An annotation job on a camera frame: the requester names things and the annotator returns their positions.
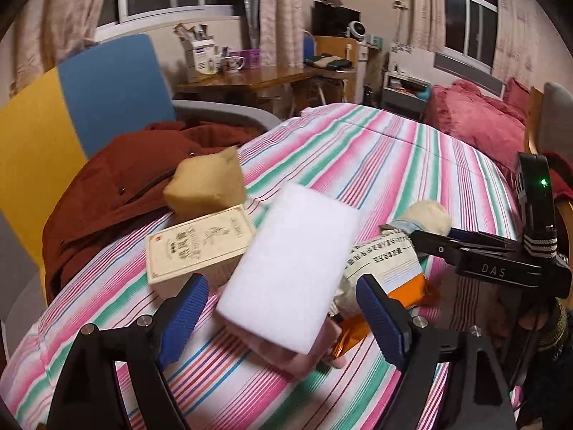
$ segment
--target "blue gripper pad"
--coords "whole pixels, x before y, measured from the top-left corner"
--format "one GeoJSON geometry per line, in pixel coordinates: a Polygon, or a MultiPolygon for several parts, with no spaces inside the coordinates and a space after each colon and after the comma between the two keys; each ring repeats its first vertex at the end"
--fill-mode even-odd
{"type": "Polygon", "coordinates": [[[197,324],[197,320],[205,308],[208,295],[208,282],[201,275],[187,293],[179,308],[173,313],[167,326],[163,329],[161,348],[157,356],[157,362],[162,371],[181,357],[183,349],[197,324]]]}
{"type": "Polygon", "coordinates": [[[405,370],[412,338],[406,309],[390,299],[371,274],[356,283],[356,300],[386,361],[405,370]]]}

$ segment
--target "cardboard box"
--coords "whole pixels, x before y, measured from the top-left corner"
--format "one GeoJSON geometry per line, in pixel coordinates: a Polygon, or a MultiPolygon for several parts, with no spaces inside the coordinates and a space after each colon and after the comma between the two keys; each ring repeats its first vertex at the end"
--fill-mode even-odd
{"type": "Polygon", "coordinates": [[[210,291],[216,291],[231,277],[254,234],[243,205],[150,234],[145,241],[147,282],[168,298],[193,273],[202,273],[210,291]]]}
{"type": "Polygon", "coordinates": [[[187,80],[199,81],[205,77],[217,74],[217,60],[215,56],[215,42],[213,39],[190,42],[182,40],[187,63],[187,80]]]}

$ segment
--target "floral curtain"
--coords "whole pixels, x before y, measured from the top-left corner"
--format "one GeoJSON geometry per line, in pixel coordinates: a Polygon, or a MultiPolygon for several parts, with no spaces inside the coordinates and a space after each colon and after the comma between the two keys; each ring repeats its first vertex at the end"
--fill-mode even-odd
{"type": "Polygon", "coordinates": [[[11,95],[92,43],[103,1],[26,3],[15,21],[15,82],[11,95]]]}
{"type": "Polygon", "coordinates": [[[303,65],[303,0],[260,0],[263,66],[303,65]]]}
{"type": "Polygon", "coordinates": [[[444,0],[413,0],[410,45],[441,51],[446,41],[444,0]]]}
{"type": "Polygon", "coordinates": [[[497,0],[497,42],[492,76],[515,77],[530,87],[538,62],[539,5],[535,0],[497,0]]]}

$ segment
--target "storage box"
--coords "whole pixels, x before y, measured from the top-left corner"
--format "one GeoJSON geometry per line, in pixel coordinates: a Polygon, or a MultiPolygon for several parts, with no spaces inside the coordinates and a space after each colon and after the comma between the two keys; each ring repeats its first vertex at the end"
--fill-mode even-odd
{"type": "Polygon", "coordinates": [[[261,67],[261,50],[251,48],[250,50],[231,50],[229,56],[240,56],[245,59],[243,69],[259,69],[261,67]]]}
{"type": "Polygon", "coordinates": [[[193,273],[202,273],[210,291],[233,274],[255,228],[242,205],[202,216],[147,236],[147,281],[162,298],[177,295],[193,273]]]}

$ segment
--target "purple box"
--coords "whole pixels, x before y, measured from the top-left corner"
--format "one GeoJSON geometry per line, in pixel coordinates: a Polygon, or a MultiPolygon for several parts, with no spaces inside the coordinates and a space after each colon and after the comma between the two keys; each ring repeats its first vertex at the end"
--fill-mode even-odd
{"type": "Polygon", "coordinates": [[[261,67],[261,50],[252,48],[251,50],[231,50],[229,56],[238,55],[245,59],[243,69],[258,69],[261,67]]]}

